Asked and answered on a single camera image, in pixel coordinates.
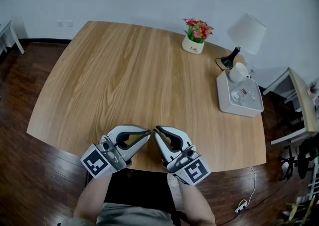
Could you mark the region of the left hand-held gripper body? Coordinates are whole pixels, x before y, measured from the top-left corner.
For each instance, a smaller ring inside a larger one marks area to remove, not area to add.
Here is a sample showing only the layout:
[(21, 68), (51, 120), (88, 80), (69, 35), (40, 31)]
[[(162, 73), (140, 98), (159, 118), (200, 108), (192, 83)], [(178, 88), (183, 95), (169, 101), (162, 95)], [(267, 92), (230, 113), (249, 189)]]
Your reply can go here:
[(125, 160), (108, 136), (103, 135), (98, 144), (92, 144), (81, 158), (82, 164), (93, 178), (103, 178), (128, 166), (132, 160)]

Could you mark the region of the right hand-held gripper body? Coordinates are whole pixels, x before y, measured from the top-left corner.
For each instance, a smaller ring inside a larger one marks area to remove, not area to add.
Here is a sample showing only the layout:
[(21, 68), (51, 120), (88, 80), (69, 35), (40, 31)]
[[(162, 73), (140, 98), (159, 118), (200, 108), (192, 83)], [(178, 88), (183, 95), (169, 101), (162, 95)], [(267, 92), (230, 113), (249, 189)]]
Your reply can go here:
[(196, 152), (194, 145), (180, 151), (180, 155), (172, 162), (167, 163), (164, 160), (163, 165), (169, 174), (191, 186), (195, 186), (211, 173), (206, 160)]

